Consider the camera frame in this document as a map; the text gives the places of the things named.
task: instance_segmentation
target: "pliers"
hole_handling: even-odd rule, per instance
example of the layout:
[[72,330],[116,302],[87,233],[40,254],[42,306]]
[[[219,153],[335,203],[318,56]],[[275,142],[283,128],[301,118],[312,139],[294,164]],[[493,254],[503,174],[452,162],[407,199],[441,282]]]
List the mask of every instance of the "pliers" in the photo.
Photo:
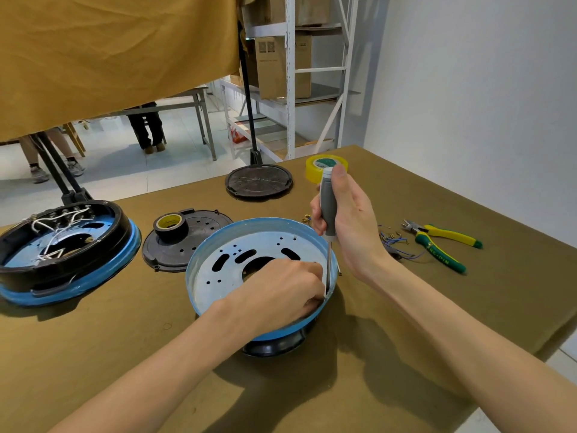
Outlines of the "pliers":
[[435,257],[446,266],[449,266],[459,274],[465,273],[467,268],[453,257],[451,257],[449,254],[444,252],[440,247],[438,247],[433,242],[433,240],[431,240],[430,236],[432,235],[433,237],[450,238],[451,240],[459,241],[466,245],[476,247],[477,249],[483,248],[483,243],[481,243],[479,240],[469,237],[468,235],[461,234],[460,232],[455,232],[448,229],[440,229],[431,224],[420,226],[414,222],[405,220],[403,223],[403,229],[414,232],[415,241],[417,243],[423,245],[433,257]]

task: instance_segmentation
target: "bare leg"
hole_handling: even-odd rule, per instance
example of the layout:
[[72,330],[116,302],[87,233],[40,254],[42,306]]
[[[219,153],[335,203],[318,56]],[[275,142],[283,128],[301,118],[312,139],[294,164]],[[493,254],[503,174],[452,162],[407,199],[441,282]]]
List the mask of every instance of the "bare leg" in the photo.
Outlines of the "bare leg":
[[24,152],[24,156],[26,157],[28,164],[38,164],[38,152],[32,144],[30,136],[26,135],[24,137],[20,137],[19,140],[20,147],[22,147],[22,152]]
[[57,127],[53,127],[52,129],[46,130],[46,135],[50,138],[50,141],[54,143],[58,150],[62,152],[64,157],[66,158],[74,158],[74,153],[70,149],[70,145],[68,145],[68,141],[64,138],[64,135],[61,134],[60,130]]

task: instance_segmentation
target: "sneaker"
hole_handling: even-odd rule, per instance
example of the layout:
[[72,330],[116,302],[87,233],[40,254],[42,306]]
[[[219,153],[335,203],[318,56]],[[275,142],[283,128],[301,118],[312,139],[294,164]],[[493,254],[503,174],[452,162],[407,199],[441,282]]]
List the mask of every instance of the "sneaker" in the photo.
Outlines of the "sneaker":
[[82,176],[84,174],[84,167],[81,166],[76,161],[68,161],[66,163],[68,165],[68,170],[74,177]]
[[40,167],[32,167],[30,169],[30,173],[32,174],[32,181],[34,183],[42,183],[50,179],[48,177],[48,173],[42,170]]

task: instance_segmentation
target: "mustard curtain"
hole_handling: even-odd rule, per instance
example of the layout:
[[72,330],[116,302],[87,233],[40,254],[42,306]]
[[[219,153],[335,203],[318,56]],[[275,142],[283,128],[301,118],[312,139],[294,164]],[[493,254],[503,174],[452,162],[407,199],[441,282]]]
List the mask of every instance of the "mustard curtain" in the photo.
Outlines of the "mustard curtain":
[[0,0],[0,141],[238,70],[236,0]]

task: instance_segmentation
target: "yellow tape roll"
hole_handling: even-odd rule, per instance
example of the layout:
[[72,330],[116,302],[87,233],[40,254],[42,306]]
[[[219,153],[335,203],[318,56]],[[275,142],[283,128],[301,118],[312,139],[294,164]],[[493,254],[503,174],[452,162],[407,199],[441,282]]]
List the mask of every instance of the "yellow tape roll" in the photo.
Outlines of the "yellow tape roll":
[[349,163],[346,159],[341,158],[340,156],[329,155],[326,153],[311,156],[307,159],[305,176],[313,183],[320,183],[322,179],[322,169],[334,167],[337,164],[342,164],[347,171],[349,170]]

